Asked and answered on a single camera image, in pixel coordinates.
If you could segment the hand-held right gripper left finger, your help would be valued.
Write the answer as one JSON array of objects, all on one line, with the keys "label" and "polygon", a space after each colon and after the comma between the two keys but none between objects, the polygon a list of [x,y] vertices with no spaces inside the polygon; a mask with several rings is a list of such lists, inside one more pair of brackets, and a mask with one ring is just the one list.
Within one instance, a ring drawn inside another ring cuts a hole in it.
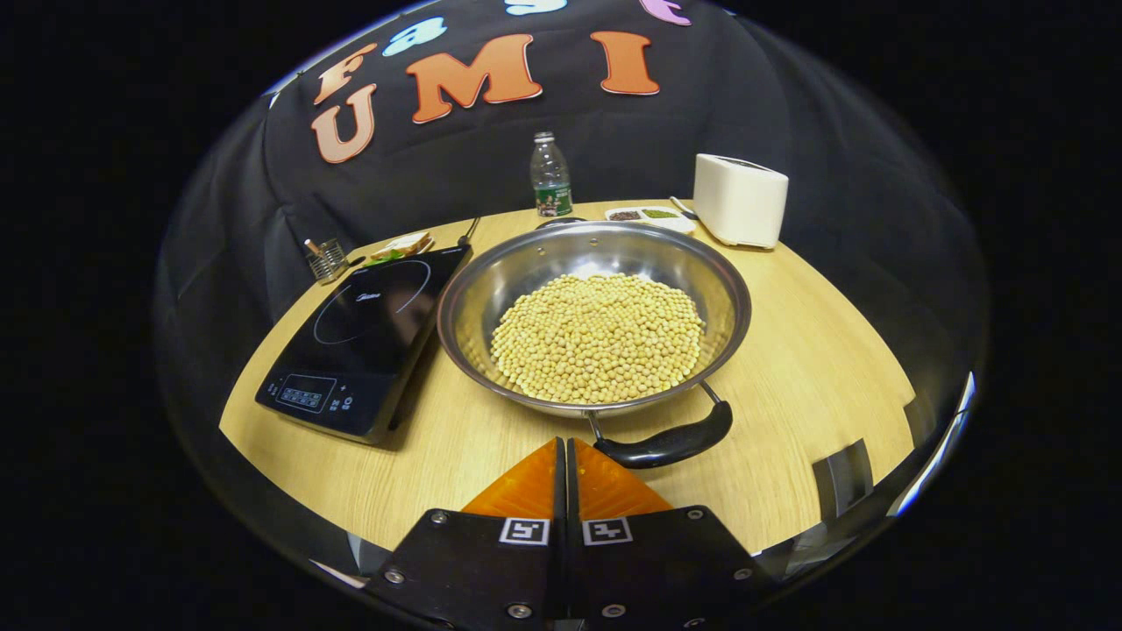
[{"label": "hand-held right gripper left finger", "polygon": [[436,630],[546,630],[565,613],[565,441],[536,451],[546,515],[432,507],[373,571],[365,595]]}]

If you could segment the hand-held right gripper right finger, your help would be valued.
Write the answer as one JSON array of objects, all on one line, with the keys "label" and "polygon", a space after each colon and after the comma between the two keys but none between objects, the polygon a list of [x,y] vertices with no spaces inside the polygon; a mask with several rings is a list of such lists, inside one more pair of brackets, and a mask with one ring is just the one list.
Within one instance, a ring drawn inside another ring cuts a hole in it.
[{"label": "hand-held right gripper right finger", "polygon": [[583,454],[565,441],[565,615],[582,630],[727,630],[769,598],[772,576],[712,507],[583,518]]}]

